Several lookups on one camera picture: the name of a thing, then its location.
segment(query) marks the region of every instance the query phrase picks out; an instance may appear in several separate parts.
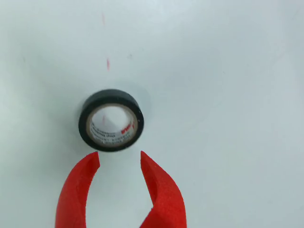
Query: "red mark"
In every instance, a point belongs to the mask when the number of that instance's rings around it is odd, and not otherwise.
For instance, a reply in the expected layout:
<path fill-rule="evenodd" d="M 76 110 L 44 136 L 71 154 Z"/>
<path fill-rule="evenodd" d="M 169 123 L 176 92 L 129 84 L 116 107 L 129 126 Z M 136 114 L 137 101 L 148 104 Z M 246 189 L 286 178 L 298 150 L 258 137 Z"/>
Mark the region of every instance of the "red mark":
<path fill-rule="evenodd" d="M 110 60 L 108 58 L 106 59 L 106 68 L 110 70 Z"/>
<path fill-rule="evenodd" d="M 122 134 L 124 134 L 125 132 L 127 132 L 130 129 L 130 127 L 131 127 L 131 124 L 129 124 L 126 128 L 124 128 L 122 130 Z"/>
<path fill-rule="evenodd" d="M 102 17 L 103 17 L 103 25 L 105 25 L 105 15 L 104 15 L 104 13 L 102 13 Z"/>

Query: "roll of tape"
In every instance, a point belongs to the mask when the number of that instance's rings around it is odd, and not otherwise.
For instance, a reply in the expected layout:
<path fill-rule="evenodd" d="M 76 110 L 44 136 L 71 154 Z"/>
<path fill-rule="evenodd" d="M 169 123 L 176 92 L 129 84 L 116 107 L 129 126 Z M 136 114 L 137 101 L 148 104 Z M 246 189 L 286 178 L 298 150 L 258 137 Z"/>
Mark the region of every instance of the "roll of tape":
<path fill-rule="evenodd" d="M 127 117 L 125 125 L 119 127 L 113 119 L 108 120 L 111 116 L 107 117 L 103 110 L 113 107 L 123 110 Z M 107 89 L 85 101 L 78 128 L 82 139 L 92 148 L 115 152 L 134 144 L 142 134 L 143 125 L 143 114 L 136 100 L 124 91 Z"/>

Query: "black electrical tape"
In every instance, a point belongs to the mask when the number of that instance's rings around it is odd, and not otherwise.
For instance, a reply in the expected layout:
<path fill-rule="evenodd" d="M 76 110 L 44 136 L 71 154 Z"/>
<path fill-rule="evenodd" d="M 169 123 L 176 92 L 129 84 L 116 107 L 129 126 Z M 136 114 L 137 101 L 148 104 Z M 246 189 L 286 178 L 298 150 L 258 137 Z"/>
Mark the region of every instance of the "black electrical tape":
<path fill-rule="evenodd" d="M 92 121 L 97 111 L 110 106 L 120 107 L 131 116 L 129 124 L 115 133 L 102 131 Z M 134 144 L 142 134 L 143 114 L 128 93 L 117 89 L 102 90 L 85 101 L 78 128 L 82 139 L 92 148 L 105 152 L 120 151 Z"/>

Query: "tape roll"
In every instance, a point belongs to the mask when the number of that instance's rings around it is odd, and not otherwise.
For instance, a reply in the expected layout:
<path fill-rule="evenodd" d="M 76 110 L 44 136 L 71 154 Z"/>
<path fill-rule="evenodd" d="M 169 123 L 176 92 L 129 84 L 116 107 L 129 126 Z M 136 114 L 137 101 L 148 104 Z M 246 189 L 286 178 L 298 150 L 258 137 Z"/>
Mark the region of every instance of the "tape roll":
<path fill-rule="evenodd" d="M 111 108 L 124 112 L 127 117 L 124 125 L 115 123 L 112 115 L 106 115 L 105 110 Z M 92 148 L 115 152 L 134 144 L 143 132 L 143 125 L 143 114 L 136 100 L 124 91 L 107 89 L 85 101 L 78 128 L 82 139 Z"/>

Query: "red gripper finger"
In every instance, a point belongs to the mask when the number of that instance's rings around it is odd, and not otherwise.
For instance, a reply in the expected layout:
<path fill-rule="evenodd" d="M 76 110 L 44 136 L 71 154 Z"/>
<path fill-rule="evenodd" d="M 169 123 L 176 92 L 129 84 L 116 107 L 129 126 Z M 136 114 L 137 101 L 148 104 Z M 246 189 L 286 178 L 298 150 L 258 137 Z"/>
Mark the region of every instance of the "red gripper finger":
<path fill-rule="evenodd" d="M 141 166 L 153 203 L 141 228 L 186 228 L 184 200 L 174 180 L 143 151 Z"/>
<path fill-rule="evenodd" d="M 59 196 L 55 228 L 86 228 L 87 194 L 99 167 L 98 152 L 94 152 L 72 169 Z"/>

